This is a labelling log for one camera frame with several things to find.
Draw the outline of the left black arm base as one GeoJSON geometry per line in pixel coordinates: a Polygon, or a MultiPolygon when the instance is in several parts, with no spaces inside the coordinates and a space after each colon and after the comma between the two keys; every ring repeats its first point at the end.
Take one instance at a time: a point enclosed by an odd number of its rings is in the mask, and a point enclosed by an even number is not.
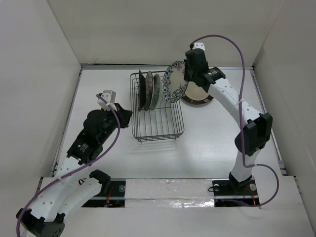
{"type": "Polygon", "coordinates": [[[109,188],[102,186],[99,194],[88,200],[82,207],[120,208],[125,207],[125,179],[112,179],[109,188]]]}

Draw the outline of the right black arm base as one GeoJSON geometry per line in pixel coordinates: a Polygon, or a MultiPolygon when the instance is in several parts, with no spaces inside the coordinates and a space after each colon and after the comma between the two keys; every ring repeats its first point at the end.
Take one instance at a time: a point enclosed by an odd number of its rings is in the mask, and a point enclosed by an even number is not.
{"type": "MultiPolygon", "coordinates": [[[[233,189],[230,186],[230,181],[228,179],[219,179],[219,180],[213,180],[211,187],[208,188],[208,191],[213,193],[213,195],[217,196],[241,196],[246,194],[251,195],[258,195],[257,187],[254,179],[251,179],[248,184],[246,184],[244,187],[241,187],[239,189],[233,189]]],[[[215,207],[235,207],[235,206],[242,206],[242,202],[246,203],[247,205],[254,206],[260,204],[260,201],[255,201],[255,199],[251,200],[243,200],[243,201],[237,201],[232,199],[222,199],[220,201],[215,200],[215,207]]]]}

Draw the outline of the black striped rim plate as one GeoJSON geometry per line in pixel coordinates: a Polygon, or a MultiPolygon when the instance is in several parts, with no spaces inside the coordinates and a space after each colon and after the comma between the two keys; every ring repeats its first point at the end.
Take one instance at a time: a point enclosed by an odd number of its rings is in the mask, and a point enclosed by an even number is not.
{"type": "Polygon", "coordinates": [[[213,97],[204,91],[202,87],[194,82],[189,82],[187,89],[182,97],[191,105],[204,105],[213,100],[213,97]]]}

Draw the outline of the tree pattern cream plate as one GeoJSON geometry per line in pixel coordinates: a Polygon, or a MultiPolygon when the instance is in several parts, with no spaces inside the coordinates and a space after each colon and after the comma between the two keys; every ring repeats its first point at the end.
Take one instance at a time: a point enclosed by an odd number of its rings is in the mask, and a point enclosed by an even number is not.
{"type": "Polygon", "coordinates": [[[144,110],[148,111],[152,99],[153,94],[153,74],[151,71],[147,72],[147,75],[145,77],[145,86],[146,86],[146,101],[144,105],[144,110]]]}

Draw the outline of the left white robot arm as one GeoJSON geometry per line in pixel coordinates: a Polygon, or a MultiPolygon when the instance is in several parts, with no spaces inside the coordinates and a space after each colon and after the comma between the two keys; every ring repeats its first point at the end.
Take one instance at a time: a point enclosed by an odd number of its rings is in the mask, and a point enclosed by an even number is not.
{"type": "Polygon", "coordinates": [[[118,136],[106,150],[103,144],[114,131],[119,134],[127,128],[131,117],[132,111],[118,103],[107,103],[88,113],[54,180],[18,211],[18,237],[21,227],[36,237],[58,237],[65,228],[66,217],[96,194],[104,196],[110,191],[110,176],[90,167],[111,150],[118,136]]]}

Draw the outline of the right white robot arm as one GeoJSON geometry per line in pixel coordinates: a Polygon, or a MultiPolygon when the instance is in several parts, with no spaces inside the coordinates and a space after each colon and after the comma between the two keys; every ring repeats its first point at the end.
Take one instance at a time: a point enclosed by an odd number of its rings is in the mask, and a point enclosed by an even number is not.
{"type": "Polygon", "coordinates": [[[225,74],[217,67],[209,68],[202,49],[191,49],[185,56],[184,79],[194,82],[215,98],[240,128],[235,138],[238,154],[228,182],[230,192],[240,194],[250,183],[257,156],[270,139],[273,118],[241,100],[225,74]]]}

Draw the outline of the blue floral pattern plate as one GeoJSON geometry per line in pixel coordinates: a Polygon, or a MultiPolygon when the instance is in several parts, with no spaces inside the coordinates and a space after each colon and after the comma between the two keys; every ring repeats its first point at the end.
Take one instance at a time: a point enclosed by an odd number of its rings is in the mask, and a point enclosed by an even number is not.
{"type": "Polygon", "coordinates": [[[180,100],[187,87],[188,82],[184,80],[185,62],[175,61],[165,70],[162,82],[162,97],[168,103],[180,100]]]}

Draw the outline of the brown rimmed cream plate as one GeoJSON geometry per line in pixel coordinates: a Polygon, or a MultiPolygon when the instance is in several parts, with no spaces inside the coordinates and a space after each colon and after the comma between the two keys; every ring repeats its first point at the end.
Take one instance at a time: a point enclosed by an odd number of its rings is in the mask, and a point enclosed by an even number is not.
{"type": "Polygon", "coordinates": [[[138,80],[138,85],[139,85],[139,105],[138,105],[138,111],[141,111],[142,108],[145,106],[146,103],[146,79],[143,76],[142,72],[139,70],[139,80],[138,80]]]}

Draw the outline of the teal flower plate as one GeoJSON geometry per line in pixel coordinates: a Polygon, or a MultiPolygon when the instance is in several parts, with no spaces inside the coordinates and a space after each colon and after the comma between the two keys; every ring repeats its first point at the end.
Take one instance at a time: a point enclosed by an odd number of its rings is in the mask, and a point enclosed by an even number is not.
{"type": "Polygon", "coordinates": [[[152,111],[156,108],[161,97],[161,78],[159,74],[154,75],[153,93],[149,109],[152,111]]]}

